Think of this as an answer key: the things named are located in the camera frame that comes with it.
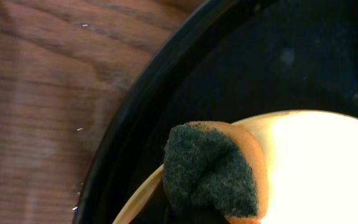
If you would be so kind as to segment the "green and yellow sponge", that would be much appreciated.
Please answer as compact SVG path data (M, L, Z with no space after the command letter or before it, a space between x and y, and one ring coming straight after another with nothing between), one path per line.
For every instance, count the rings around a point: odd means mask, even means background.
M174 214L212 208L229 223L259 223L267 214L264 152L241 126L193 121L170 130L163 189Z

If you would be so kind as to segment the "yellow plate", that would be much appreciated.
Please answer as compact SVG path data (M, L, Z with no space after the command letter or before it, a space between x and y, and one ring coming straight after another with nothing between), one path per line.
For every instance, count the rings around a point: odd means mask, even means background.
M325 111L281 111L232 123L258 140L269 183L259 223L358 223L358 119ZM229 223L212 208L174 214L163 164L123 206L115 223Z

